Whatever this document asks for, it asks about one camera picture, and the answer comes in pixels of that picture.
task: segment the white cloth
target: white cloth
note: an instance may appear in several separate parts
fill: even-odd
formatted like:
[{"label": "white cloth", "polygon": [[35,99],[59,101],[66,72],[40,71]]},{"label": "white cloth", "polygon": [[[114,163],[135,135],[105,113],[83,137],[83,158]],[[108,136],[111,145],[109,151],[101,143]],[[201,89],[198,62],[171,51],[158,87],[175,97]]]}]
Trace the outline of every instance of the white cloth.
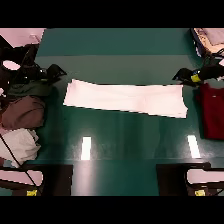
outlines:
[{"label": "white cloth", "polygon": [[[38,140],[35,131],[20,128],[6,133],[3,138],[20,165],[27,160],[34,160],[37,157],[37,151],[40,149],[40,145],[35,143],[35,141]],[[0,157],[6,160],[11,160],[12,166],[18,167],[17,163],[14,161],[1,139]]]},{"label": "white cloth", "polygon": [[186,118],[182,88],[182,85],[96,85],[73,79],[68,84],[64,105]]}]

